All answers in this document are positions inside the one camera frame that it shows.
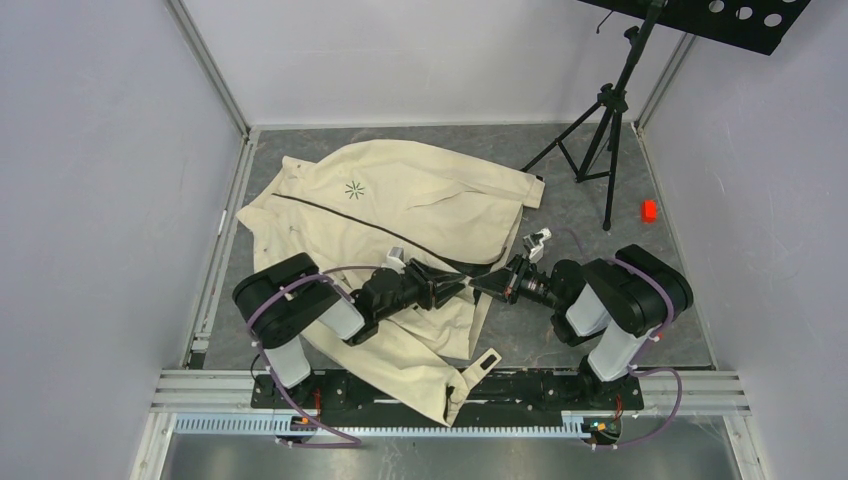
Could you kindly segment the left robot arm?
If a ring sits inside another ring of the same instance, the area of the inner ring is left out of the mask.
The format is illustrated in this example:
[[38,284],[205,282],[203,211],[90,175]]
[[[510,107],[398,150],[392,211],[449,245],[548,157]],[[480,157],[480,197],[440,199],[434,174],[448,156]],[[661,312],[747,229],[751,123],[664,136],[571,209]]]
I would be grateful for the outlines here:
[[404,259],[400,247],[351,293],[331,275],[298,253],[248,276],[232,293],[276,380],[276,394],[290,407],[306,405],[314,394],[312,367],[300,340],[308,327],[319,323],[344,344],[359,346],[389,317],[409,308],[439,309],[465,287],[462,274]]

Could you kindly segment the cream zip-up jacket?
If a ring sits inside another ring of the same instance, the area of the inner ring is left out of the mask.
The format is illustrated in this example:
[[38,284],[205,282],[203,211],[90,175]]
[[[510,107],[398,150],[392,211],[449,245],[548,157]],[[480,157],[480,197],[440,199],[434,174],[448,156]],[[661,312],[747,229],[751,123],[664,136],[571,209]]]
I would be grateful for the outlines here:
[[[307,253],[335,281],[358,289],[394,247],[406,260],[477,275],[504,265],[525,208],[538,208],[537,177],[404,140],[344,146],[311,163],[285,157],[238,220],[262,270]],[[436,423],[455,421],[486,374],[473,359],[491,305],[465,289],[443,307],[407,308],[350,346],[314,323],[303,334],[350,373]]]

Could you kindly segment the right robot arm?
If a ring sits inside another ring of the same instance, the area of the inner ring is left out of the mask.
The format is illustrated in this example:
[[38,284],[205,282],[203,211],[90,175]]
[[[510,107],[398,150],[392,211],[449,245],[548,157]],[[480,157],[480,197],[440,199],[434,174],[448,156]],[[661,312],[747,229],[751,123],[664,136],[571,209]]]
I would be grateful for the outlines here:
[[569,346],[598,341],[576,375],[576,396],[591,408],[602,408],[617,396],[647,343],[659,341],[662,331],[694,304],[684,275],[636,244],[610,259],[560,260],[549,273],[516,255],[470,285],[503,303],[528,299],[550,308],[554,332]]

